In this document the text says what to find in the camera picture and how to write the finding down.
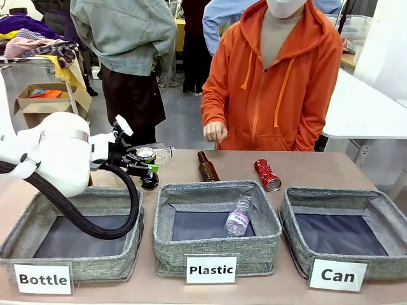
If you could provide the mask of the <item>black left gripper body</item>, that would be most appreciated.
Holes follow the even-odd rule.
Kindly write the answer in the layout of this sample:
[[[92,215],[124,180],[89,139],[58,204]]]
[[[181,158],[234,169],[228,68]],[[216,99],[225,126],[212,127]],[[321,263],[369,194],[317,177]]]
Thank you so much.
[[[114,164],[118,167],[125,168],[129,163],[136,163],[136,159],[127,156],[127,151],[134,146],[124,142],[108,143],[107,164]]]

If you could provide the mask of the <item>silver tin can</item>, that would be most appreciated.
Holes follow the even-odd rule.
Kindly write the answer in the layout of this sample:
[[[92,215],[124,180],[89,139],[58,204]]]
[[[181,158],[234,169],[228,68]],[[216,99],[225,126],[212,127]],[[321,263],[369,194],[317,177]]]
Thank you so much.
[[[156,153],[153,148],[141,147],[136,149],[136,156],[138,159],[145,163],[154,163],[156,159]]]

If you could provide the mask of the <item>person's left forearm orange sleeve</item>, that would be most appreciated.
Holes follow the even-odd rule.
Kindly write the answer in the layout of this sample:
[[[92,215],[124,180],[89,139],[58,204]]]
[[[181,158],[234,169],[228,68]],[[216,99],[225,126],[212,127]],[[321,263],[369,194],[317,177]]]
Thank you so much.
[[[313,151],[326,124],[326,114],[333,90],[314,92],[305,98],[293,151]]]

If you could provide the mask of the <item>person's right forearm orange sleeve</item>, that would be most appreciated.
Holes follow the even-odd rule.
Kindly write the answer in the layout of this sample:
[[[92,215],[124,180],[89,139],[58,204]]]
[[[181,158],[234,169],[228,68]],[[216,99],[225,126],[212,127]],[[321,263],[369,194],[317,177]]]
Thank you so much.
[[[203,125],[226,123],[225,107],[228,99],[228,79],[225,75],[210,74],[203,86],[200,106]]]

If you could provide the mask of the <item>grey fabric basket labelled Plastic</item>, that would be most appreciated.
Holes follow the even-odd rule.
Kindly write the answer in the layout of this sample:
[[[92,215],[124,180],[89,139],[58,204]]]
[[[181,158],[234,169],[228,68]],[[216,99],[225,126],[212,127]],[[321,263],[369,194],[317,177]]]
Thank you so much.
[[[244,236],[224,227],[240,202],[249,204]],[[236,275],[274,272],[282,226],[263,188],[255,181],[166,184],[158,191],[153,228],[156,272],[186,276],[188,257],[236,257]]]

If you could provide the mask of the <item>grey fabric basket labelled Bottle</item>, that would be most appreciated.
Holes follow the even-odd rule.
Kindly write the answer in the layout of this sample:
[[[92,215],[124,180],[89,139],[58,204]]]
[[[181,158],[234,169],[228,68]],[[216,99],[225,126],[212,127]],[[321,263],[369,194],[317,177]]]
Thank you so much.
[[[104,228],[125,223],[130,212],[126,189],[89,187],[70,202]],[[0,266],[15,280],[14,266],[69,266],[75,282],[127,281],[134,270],[144,229],[144,208],[135,226],[116,240],[100,240],[79,230],[41,193],[36,194],[0,245]]]

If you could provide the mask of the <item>red soda can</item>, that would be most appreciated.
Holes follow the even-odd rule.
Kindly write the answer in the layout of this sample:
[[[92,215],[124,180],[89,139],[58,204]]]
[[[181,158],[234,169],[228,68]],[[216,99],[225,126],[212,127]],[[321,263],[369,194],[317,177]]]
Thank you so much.
[[[269,162],[265,159],[258,159],[254,163],[254,169],[258,172],[261,184],[268,192],[278,191],[282,186],[281,179],[273,172]]]

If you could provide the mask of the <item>clear empty plastic bottle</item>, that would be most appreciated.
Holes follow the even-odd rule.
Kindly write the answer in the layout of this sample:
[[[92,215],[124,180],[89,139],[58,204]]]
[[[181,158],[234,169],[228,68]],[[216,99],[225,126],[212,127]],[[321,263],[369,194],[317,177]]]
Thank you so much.
[[[155,165],[162,165],[170,160],[174,156],[174,148],[171,146],[167,146],[164,143],[153,143],[153,144],[145,144],[143,146],[136,146],[139,147],[150,147],[153,148],[156,152],[156,159],[154,163]]]

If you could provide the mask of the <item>brown glass bottle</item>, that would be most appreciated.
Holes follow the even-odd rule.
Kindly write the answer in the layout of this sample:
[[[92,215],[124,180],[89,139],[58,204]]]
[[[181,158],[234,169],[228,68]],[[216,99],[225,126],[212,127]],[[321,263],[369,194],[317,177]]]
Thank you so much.
[[[214,165],[208,160],[205,153],[203,151],[198,151],[197,156],[199,160],[198,170],[202,176],[203,181],[220,181]]]

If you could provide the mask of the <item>orange cloth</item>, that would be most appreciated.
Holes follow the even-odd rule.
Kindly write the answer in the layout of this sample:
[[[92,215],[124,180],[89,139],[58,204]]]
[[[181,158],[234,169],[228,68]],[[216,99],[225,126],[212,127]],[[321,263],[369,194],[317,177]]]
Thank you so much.
[[[59,98],[61,94],[61,90],[35,89],[30,92],[28,98]]]

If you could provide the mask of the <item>person in grey-green jacket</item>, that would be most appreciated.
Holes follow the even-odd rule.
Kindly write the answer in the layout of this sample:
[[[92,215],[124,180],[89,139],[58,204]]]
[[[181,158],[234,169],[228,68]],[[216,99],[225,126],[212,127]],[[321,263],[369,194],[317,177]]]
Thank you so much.
[[[132,146],[156,141],[165,120],[158,72],[169,72],[177,26],[165,0],[71,0],[79,38],[96,54],[107,118],[126,119]]]

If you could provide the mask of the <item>plastic bottle with purple label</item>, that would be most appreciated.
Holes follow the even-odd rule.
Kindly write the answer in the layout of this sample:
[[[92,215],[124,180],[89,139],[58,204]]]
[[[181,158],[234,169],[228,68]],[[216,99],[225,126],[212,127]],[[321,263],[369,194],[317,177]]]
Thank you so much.
[[[241,196],[235,209],[229,213],[229,216],[225,222],[224,228],[226,230],[227,237],[234,238],[245,235],[247,227],[250,224],[250,210],[251,201],[249,197]]]

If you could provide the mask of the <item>white Plastic label card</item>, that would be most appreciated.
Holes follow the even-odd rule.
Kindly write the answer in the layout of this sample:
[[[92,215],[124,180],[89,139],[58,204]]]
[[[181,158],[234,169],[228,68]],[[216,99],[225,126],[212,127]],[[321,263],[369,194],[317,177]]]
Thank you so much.
[[[233,284],[237,270],[235,256],[187,257],[186,283],[188,285]]]

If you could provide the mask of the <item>person in orange hoodie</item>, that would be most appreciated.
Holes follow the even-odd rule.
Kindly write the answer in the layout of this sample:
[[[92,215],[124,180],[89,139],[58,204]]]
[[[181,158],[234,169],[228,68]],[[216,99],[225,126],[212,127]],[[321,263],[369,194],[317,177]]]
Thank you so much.
[[[305,98],[334,91],[342,43],[313,0],[276,18],[266,0],[246,9],[221,37],[210,74],[228,79],[228,136],[220,150],[293,151]]]

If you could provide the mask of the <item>white side table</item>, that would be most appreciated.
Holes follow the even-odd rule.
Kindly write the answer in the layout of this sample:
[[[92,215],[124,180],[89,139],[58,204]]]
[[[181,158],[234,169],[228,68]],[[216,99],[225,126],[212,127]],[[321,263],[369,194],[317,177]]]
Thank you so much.
[[[360,140],[353,159],[360,167],[375,141],[407,141],[407,108],[340,69],[322,135],[325,152],[345,153]]]

